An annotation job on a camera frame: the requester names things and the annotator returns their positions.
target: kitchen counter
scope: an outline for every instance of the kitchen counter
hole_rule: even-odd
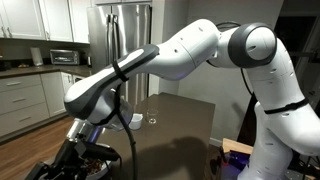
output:
[[[27,76],[34,74],[50,73],[50,72],[66,72],[78,76],[88,77],[93,74],[92,68],[87,65],[82,66],[61,66],[61,65],[43,65],[39,67],[12,68],[10,70],[1,71],[0,79],[11,78],[17,76]]]
[[[157,123],[148,124],[146,110],[156,107]],[[138,179],[201,180],[209,147],[215,105],[180,96],[152,95],[136,106],[144,115],[142,127],[133,130],[138,158]],[[106,131],[98,140],[121,156],[123,166],[112,168],[114,179],[132,179],[131,150],[125,131]]]

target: dark countertop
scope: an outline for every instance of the dark countertop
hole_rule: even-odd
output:
[[[157,123],[148,124],[146,110],[157,107]],[[138,158],[138,179],[202,180],[209,147],[215,105],[180,96],[152,95],[136,107],[144,116],[139,130],[133,130]],[[132,161],[125,131],[107,130],[99,143],[113,147],[123,160],[121,180],[132,179]],[[112,174],[118,179],[118,163]]]
[[[66,72],[78,76],[88,77],[93,74],[92,68],[87,67],[87,65],[82,66],[58,66],[58,65],[43,65],[39,67],[27,67],[27,68],[12,68],[10,70],[1,71],[0,79],[11,78],[17,76],[27,76],[34,74],[43,74],[50,72]]]

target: stainless steel refrigerator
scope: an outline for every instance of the stainless steel refrigerator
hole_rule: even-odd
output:
[[[96,73],[114,60],[150,42],[150,5],[99,5],[88,8],[92,69]],[[121,96],[131,105],[147,97],[146,74],[123,83]]]

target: wooden floor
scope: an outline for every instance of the wooden floor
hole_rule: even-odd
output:
[[[63,118],[20,138],[0,146],[0,180],[20,180],[39,161],[54,156],[73,122]],[[216,158],[218,148],[209,145],[204,180],[215,179],[210,170],[210,159]]]

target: drawer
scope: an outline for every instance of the drawer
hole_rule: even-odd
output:
[[[0,114],[45,102],[42,85],[0,93]]]
[[[48,119],[46,103],[0,115],[0,136]]]
[[[41,84],[39,75],[0,79],[0,92]]]

